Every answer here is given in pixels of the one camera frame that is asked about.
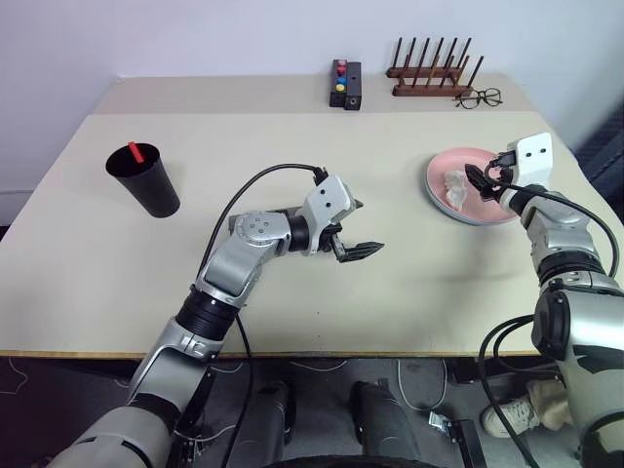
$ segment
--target person's leg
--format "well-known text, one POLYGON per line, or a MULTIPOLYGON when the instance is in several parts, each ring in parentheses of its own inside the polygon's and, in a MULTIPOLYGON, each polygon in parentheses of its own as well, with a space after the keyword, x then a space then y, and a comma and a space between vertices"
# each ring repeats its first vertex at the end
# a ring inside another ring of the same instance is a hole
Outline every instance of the person's leg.
MULTIPOLYGON (((572 423, 566 388, 559 380, 532 380, 526 385, 526 390, 527 395, 500 405, 516 433, 521 434, 540 423, 553 431, 558 431, 565 423, 572 423)), ((509 437, 492 407, 482 413, 481 424, 492 437, 509 437)))
POLYGON ((357 382, 351 414, 364 455, 416 460, 420 456, 410 422, 387 384, 357 382))
POLYGON ((567 391, 559 380, 532 380, 526 384, 530 403, 539 422, 551 431, 572 424, 567 404, 567 391))

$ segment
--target gray floor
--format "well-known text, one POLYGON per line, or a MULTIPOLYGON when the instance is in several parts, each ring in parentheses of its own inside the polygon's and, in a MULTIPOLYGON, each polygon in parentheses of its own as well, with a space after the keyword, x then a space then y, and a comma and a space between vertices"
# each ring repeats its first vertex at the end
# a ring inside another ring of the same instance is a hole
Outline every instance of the gray floor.
MULTIPOLYGON (((0 395, 0 467, 26 467, 44 455, 53 455, 70 444, 84 429, 106 411, 125 401, 126 390, 114 380, 75 370, 60 369, 46 361, 14 359, 29 375, 16 396, 0 395)), ((337 360, 305 361, 306 365, 329 368, 337 360)), ((443 383, 439 360, 403 361, 406 393, 414 405, 435 402, 443 383)), ((225 362, 232 368, 234 362, 225 362)), ((347 401, 351 384, 357 380, 388 378, 391 391, 400 398, 396 360, 350 360, 332 372, 314 372, 295 367, 287 360, 263 360, 257 364, 256 385, 282 378, 291 382, 297 395, 297 423, 292 443, 284 458, 313 454, 358 454, 358 445, 347 401)), ((233 424, 242 403, 247 382, 246 369, 222 374, 217 380, 206 416, 206 435, 233 424)), ((6 359, 0 359, 0 390, 15 388, 20 376, 14 374, 6 359)), ((479 383, 448 386, 445 403, 439 412, 455 418, 473 418, 487 406, 479 383)), ((427 424, 427 415, 407 410, 424 461, 455 468, 463 467, 459 449, 448 438, 427 424)), ((480 432, 489 467, 524 468, 518 451, 509 440, 494 439, 480 432)), ((577 468, 573 458, 577 445, 570 428, 554 433, 537 428, 525 440, 542 467, 577 468)), ((208 447, 196 462, 198 467, 216 467, 227 443, 227 433, 208 447)))

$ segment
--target white sneaker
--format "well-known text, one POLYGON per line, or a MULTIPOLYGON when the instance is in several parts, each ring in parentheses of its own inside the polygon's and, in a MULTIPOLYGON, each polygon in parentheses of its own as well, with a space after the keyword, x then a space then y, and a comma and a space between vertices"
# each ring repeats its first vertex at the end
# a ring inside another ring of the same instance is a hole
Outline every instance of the white sneaker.
MULTIPOLYGON (((517 434, 539 426, 539 419, 533 410, 528 395, 505 405, 501 405, 500 408, 517 434)), ((496 411, 494 411, 492 407, 487 408, 481 414, 481 425, 492 437, 497 437, 499 439, 510 437, 507 429, 505 429, 498 414, 496 414, 496 411)))

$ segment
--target eyeglasses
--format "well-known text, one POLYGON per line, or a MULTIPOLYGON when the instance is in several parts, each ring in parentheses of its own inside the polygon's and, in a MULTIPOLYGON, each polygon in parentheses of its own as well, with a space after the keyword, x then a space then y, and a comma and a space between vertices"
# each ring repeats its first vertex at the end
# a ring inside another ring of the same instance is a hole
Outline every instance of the eyeglasses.
POLYGON ((455 107, 461 105, 464 109, 474 109, 481 101, 492 107, 503 103, 503 101, 500 100, 500 90, 496 88, 487 88, 485 91, 472 90, 467 95, 456 96, 455 100, 459 100, 455 107))

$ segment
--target pink plate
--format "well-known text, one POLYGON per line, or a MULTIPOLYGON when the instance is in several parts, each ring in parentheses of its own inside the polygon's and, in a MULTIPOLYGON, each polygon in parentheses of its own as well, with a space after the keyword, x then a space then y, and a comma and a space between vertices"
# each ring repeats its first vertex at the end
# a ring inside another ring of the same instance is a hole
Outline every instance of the pink plate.
POLYGON ((437 154, 427 166, 427 188, 432 198, 435 198, 436 205, 452 217, 471 224, 497 224, 516 217, 515 214, 504 212, 493 200, 483 202, 477 189, 468 181, 468 196, 461 212, 447 202, 444 177, 446 172, 465 171, 464 164, 474 164, 483 170, 495 157, 494 153, 479 148, 453 148, 437 154))

